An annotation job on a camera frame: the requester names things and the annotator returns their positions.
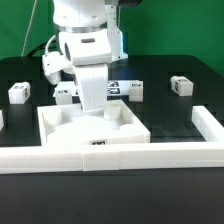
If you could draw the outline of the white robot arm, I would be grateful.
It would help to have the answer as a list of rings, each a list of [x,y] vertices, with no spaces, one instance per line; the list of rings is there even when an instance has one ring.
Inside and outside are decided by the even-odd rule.
[[[103,110],[107,101],[112,47],[106,7],[135,7],[142,1],[53,0],[59,49],[74,71],[84,112]]]

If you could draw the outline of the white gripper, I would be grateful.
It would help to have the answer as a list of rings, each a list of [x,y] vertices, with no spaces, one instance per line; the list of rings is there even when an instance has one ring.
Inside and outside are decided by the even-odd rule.
[[[103,110],[107,101],[108,65],[74,66],[73,70],[83,111]]]

